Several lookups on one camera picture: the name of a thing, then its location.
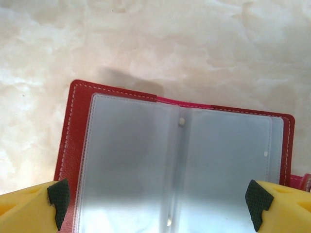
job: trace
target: white marble countertop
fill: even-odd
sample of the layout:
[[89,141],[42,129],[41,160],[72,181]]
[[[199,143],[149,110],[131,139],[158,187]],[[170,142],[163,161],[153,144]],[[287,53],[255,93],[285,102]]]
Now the white marble countertop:
[[292,114],[311,172],[308,2],[0,1],[0,194],[53,179],[74,79]]

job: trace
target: marble surface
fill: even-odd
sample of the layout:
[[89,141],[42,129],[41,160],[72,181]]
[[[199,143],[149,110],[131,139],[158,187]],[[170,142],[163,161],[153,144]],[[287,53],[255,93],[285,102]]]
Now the marble surface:
[[53,179],[69,84],[289,113],[311,172],[308,0],[0,0],[0,194]]

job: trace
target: open wallet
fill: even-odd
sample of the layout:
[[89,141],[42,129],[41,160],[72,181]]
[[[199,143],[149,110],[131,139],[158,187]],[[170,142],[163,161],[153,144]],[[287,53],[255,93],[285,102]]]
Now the open wallet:
[[297,187],[291,115],[75,80],[55,180],[63,233],[250,233],[251,180]]

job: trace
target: card holder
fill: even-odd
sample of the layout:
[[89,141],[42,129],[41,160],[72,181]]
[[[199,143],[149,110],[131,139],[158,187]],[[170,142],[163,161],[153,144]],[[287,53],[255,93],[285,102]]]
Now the card holder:
[[76,232],[250,232],[250,179],[277,183],[282,119],[95,94]]

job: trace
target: red leather cover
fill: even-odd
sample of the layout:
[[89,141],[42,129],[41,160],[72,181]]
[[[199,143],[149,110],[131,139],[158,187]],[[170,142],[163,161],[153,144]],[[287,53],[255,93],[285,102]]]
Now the red leather cover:
[[74,219],[76,215],[75,206],[79,195],[79,192],[77,192],[77,188],[79,186],[80,180],[80,169],[82,165],[81,162],[83,161],[87,120],[91,105],[91,99],[92,96],[96,93],[131,98],[136,100],[176,104],[182,107],[214,109],[219,111],[238,112],[243,114],[282,117],[284,119],[284,137],[280,184],[287,186],[292,184],[293,187],[297,188],[299,186],[298,184],[292,182],[298,180],[299,177],[295,176],[295,180],[290,179],[292,148],[294,139],[294,118],[291,115],[255,110],[245,110],[216,105],[187,103],[157,97],[155,95],[141,93],[137,91],[125,90],[121,88],[75,80],[70,85],[63,133],[54,176],[54,180],[62,180],[63,178],[68,178],[71,193],[70,204],[62,225],[62,229],[60,231],[61,233],[74,232]]

